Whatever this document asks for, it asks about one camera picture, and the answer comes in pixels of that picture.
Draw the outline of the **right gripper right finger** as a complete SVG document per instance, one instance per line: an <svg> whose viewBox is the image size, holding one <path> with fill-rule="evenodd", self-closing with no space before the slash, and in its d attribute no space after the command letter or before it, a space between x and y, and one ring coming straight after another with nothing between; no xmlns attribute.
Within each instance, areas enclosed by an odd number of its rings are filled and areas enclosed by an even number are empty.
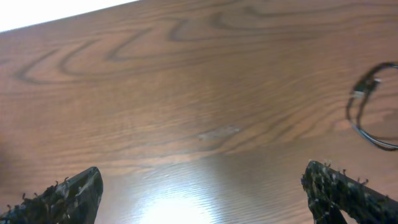
<svg viewBox="0 0 398 224"><path fill-rule="evenodd" d="M329 164L309 161L301 183L307 194L313 221L319 224L346 223L346 212L356 223L397 224L397 201L336 171Z"/></svg>

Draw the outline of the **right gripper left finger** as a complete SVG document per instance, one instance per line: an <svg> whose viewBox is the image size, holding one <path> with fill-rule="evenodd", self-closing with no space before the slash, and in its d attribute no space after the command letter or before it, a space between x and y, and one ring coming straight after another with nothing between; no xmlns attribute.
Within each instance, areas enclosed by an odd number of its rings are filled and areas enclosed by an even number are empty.
<svg viewBox="0 0 398 224"><path fill-rule="evenodd" d="M90 167L63 182L47 187L22 203L8 205L1 223L94 224L103 194L103 180L97 167Z"/></svg>

